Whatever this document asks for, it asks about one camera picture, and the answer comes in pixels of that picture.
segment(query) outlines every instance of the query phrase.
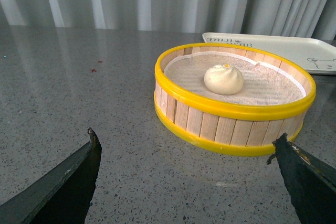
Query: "speckled stone surface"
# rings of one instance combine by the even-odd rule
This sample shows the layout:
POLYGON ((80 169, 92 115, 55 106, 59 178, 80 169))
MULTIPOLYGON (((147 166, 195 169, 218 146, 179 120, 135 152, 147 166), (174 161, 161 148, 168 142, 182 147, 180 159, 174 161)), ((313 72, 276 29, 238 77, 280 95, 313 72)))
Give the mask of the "speckled stone surface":
MULTIPOLYGON (((201 41, 200 34, 0 29, 0 204, 88 142, 90 126, 103 150, 86 223, 299 223, 276 161, 202 150, 157 118, 158 56, 201 41)), ((336 167, 336 77, 314 78, 317 97, 296 144, 336 167)))

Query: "mesh liner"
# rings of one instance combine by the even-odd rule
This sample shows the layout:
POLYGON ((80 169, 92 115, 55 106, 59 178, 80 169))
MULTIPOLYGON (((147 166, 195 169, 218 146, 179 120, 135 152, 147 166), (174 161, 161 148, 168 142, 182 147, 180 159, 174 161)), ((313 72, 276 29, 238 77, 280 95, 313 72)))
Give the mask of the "mesh liner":
POLYGON ((164 74, 178 86, 214 100, 243 105, 280 105, 306 96, 302 85, 283 70, 226 52, 198 52, 176 57, 164 74), (211 92, 204 84, 206 70, 214 65, 235 66, 244 76, 243 88, 233 95, 211 92))

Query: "bamboo steamer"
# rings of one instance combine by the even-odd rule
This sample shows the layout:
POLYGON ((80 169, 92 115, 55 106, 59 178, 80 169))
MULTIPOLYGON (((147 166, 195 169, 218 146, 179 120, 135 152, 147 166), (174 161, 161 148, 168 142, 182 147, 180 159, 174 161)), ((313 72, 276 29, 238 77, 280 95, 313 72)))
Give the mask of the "bamboo steamer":
POLYGON ((313 78, 295 63, 259 49, 229 44, 200 43, 172 48, 158 58, 155 80, 155 110, 170 131, 195 146, 237 156, 274 153, 272 142, 284 132, 293 141, 316 95, 313 78), (228 52, 271 64, 294 77, 306 96, 281 105, 241 105, 195 94, 165 76, 164 69, 170 61, 202 51, 228 52))

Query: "yellow plastic band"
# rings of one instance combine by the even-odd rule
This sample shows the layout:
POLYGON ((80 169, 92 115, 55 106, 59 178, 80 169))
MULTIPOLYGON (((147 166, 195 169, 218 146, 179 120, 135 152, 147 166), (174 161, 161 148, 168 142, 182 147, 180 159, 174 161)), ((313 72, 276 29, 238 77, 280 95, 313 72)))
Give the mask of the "yellow plastic band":
MULTIPOLYGON (((235 145, 216 143, 216 142, 201 138, 197 135, 191 134, 183 130, 181 127, 177 126, 176 124, 174 124, 162 113, 161 109, 159 108, 156 102, 155 93, 154 93, 154 103, 155 103, 155 111, 160 121, 176 136, 182 138, 183 140, 197 147, 203 148, 211 152, 232 155, 232 156, 263 156, 263 155, 270 155, 275 152, 275 147, 272 144, 264 145, 264 146, 235 146, 235 145)), ((302 128, 302 125, 300 129, 292 137, 288 138, 288 140, 291 142, 294 141, 294 139, 299 134, 301 128, 302 128)))
POLYGON ((238 45, 228 45, 228 44, 219 44, 219 43, 198 43, 198 44, 188 44, 183 46, 178 46, 171 48, 160 55, 155 65, 155 78, 159 86, 171 97, 176 100, 198 109, 200 111, 222 116, 225 118, 239 119, 239 120, 249 120, 249 121, 271 121, 271 120, 281 120, 285 118, 290 118, 296 115, 299 115, 307 111, 312 105, 315 96, 316 96, 316 85, 311 77, 304 69, 295 63, 284 59, 280 56, 271 54, 255 48, 243 47, 238 45), (241 105, 233 104, 222 101, 213 100, 206 98, 190 92, 182 87, 176 85, 170 79, 168 79, 163 70, 161 69, 161 61, 172 52, 193 48, 193 47, 231 47, 237 49, 244 49, 249 51, 258 52, 264 55, 271 56, 273 58, 279 59, 282 62, 287 63, 290 66, 293 66, 298 71, 300 71, 305 78, 308 80, 311 91, 304 98, 296 102, 286 103, 282 105, 271 105, 271 106, 257 106, 257 105, 241 105))

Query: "white curtain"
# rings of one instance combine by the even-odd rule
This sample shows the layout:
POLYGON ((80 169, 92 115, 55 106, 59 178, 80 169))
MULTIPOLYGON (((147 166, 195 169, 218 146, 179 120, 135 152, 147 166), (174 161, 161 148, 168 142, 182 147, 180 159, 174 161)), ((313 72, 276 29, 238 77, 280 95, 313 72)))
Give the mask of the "white curtain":
POLYGON ((336 0, 0 0, 0 26, 334 39, 336 0))

